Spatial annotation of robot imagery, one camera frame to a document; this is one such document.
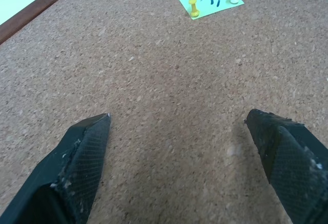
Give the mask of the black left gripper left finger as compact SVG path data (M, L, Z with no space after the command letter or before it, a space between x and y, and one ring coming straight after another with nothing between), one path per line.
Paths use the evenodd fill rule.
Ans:
M36 165L1 215L1 223L87 223L110 125L109 113L72 125Z

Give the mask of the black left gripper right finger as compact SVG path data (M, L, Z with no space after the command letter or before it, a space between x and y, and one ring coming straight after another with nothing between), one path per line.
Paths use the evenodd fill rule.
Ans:
M289 118L252 109L244 122L292 223L327 223L327 148Z

